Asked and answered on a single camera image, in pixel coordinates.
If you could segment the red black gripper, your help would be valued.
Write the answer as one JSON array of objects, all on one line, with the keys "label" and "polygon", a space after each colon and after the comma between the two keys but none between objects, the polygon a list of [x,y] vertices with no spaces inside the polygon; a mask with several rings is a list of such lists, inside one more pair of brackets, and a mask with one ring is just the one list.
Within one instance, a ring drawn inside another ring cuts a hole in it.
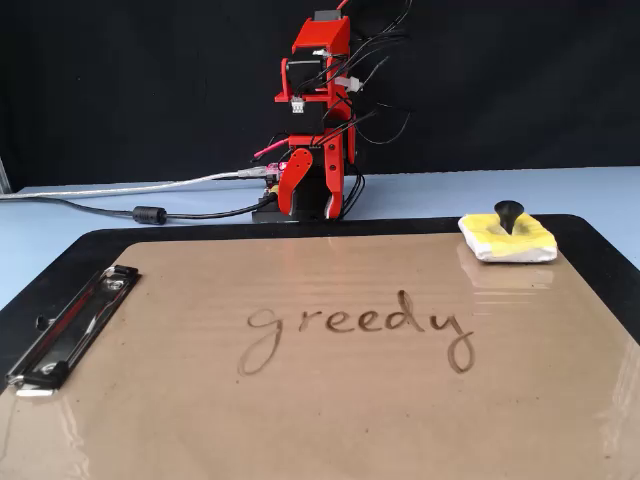
[{"label": "red black gripper", "polygon": [[343,205],[344,168],[355,163],[355,127],[351,123],[304,125],[287,139],[287,166],[278,185],[278,206],[289,215],[293,193],[311,166],[324,168],[329,197],[326,219],[337,219]]}]

